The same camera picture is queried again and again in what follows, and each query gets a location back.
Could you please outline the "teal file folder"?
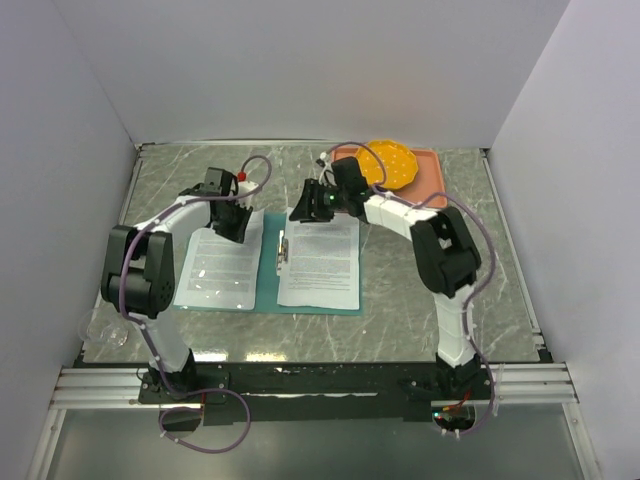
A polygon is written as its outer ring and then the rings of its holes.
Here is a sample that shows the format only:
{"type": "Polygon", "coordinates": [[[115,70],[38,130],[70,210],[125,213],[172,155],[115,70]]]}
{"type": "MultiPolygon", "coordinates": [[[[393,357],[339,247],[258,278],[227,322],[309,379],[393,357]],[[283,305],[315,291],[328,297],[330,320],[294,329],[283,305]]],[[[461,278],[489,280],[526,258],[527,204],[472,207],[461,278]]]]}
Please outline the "teal file folder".
{"type": "MultiPolygon", "coordinates": [[[[269,213],[264,210],[264,230],[262,250],[259,261],[256,304],[253,313],[311,313],[355,316],[361,313],[362,306],[356,312],[330,310],[311,307],[283,307],[278,304],[279,276],[276,274],[276,256],[279,231],[284,229],[288,216],[285,213],[269,213]]],[[[234,311],[234,310],[200,310],[200,311],[234,311]]]]}

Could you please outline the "printed paper sheet top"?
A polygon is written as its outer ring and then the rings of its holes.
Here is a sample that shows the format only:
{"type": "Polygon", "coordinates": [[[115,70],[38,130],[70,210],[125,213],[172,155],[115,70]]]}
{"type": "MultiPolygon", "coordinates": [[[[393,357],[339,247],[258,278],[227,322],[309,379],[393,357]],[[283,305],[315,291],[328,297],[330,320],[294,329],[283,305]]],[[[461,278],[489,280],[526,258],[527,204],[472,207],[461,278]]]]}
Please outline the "printed paper sheet top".
{"type": "Polygon", "coordinates": [[[264,212],[251,214],[242,244],[208,228],[189,240],[173,305],[181,309],[251,311],[262,250],[264,212]]]}

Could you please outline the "printed paper sheet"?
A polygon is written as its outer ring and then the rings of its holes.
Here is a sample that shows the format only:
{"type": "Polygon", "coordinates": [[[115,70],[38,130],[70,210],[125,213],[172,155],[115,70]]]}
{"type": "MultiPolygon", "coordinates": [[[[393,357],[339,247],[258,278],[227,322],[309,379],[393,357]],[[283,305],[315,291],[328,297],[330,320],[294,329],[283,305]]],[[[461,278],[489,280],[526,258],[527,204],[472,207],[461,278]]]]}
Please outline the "printed paper sheet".
{"type": "Polygon", "coordinates": [[[264,212],[251,214],[242,244],[208,228],[189,240],[173,305],[181,309],[251,311],[262,250],[264,212]]]}
{"type": "Polygon", "coordinates": [[[277,302],[356,312],[360,302],[359,221],[337,213],[328,223],[288,219],[287,253],[281,262],[277,302]]]}

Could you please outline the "printed paper sheet bottom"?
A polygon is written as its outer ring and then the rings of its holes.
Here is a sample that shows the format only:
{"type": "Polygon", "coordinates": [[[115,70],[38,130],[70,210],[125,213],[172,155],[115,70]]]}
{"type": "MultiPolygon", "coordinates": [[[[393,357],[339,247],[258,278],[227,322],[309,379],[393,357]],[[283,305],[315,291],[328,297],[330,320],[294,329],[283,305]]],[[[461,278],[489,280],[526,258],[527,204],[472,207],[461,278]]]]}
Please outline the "printed paper sheet bottom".
{"type": "Polygon", "coordinates": [[[337,213],[328,223],[288,219],[287,253],[281,262],[277,302],[356,312],[360,302],[359,221],[337,213]]]}

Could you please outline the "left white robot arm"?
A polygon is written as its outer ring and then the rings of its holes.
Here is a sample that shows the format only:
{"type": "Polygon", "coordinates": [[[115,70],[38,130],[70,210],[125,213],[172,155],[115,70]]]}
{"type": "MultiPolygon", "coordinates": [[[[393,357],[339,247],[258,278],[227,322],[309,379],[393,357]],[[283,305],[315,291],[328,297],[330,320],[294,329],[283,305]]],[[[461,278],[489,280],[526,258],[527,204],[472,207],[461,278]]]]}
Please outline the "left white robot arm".
{"type": "Polygon", "coordinates": [[[168,314],[176,290],[174,246],[201,228],[243,243],[258,186],[245,171],[210,167],[203,182],[183,190],[160,213],[109,233],[102,299],[137,327],[150,352],[152,381],[174,401],[188,401],[198,389],[193,352],[168,314]]]}

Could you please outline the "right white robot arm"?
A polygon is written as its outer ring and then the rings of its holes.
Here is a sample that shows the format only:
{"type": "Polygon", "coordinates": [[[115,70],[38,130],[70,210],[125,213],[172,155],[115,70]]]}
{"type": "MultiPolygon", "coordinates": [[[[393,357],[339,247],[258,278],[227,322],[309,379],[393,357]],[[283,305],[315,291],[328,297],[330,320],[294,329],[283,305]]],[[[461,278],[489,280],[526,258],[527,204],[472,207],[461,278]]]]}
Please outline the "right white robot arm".
{"type": "Polygon", "coordinates": [[[334,183],[304,181],[301,197],[289,214],[300,223],[328,223],[346,213],[364,223],[383,227],[412,243],[419,277],[434,296],[439,328],[437,359],[448,365],[437,374],[437,386],[456,399],[472,386],[464,366],[476,352],[465,304],[474,291],[481,267],[480,253],[460,210],[417,206],[389,191],[367,184],[355,158],[334,163],[334,183]]]}

